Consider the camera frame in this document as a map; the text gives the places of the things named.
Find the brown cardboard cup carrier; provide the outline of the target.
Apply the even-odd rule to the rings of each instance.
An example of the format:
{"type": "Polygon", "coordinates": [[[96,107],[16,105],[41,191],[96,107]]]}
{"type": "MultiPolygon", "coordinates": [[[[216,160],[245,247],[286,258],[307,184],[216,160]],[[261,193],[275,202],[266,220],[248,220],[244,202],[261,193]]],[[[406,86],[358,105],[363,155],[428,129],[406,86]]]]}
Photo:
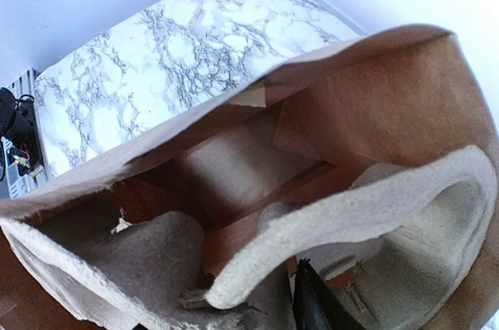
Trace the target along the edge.
{"type": "Polygon", "coordinates": [[[356,294],[332,295],[367,329],[419,329],[474,265],[497,177],[474,146],[428,165],[377,164],[342,193],[267,208],[256,236],[200,287],[202,230],[171,211],[112,233],[116,209],[83,206],[38,227],[2,219],[24,268],[67,311],[109,329],[293,329],[285,262],[310,258],[321,282],[366,258],[356,294]]]}

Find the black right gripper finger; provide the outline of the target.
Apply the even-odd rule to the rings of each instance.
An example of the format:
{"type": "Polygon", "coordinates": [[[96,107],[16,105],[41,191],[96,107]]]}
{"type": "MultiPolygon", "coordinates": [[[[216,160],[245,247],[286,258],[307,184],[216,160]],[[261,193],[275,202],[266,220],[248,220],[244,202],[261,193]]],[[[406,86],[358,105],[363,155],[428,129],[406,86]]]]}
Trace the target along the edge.
{"type": "Polygon", "coordinates": [[[298,330],[366,330],[342,306],[307,259],[298,263],[292,309],[298,330]]]}

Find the brown paper bag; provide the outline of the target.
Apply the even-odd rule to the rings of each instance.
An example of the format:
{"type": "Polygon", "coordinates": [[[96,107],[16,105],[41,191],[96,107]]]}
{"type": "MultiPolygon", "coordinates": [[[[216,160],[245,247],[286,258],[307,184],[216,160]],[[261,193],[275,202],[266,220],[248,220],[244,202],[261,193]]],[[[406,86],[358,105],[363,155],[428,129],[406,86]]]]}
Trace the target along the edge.
{"type": "MultiPolygon", "coordinates": [[[[312,51],[168,119],[31,195],[1,203],[38,227],[75,208],[114,208],[111,232],[182,212],[202,230],[202,289],[252,240],[263,212],[349,190],[370,167],[428,165],[478,147],[497,177],[469,274],[419,329],[478,329],[498,309],[498,135],[455,35],[412,25],[312,51]]],[[[366,258],[323,281],[356,294],[366,258]]]]}

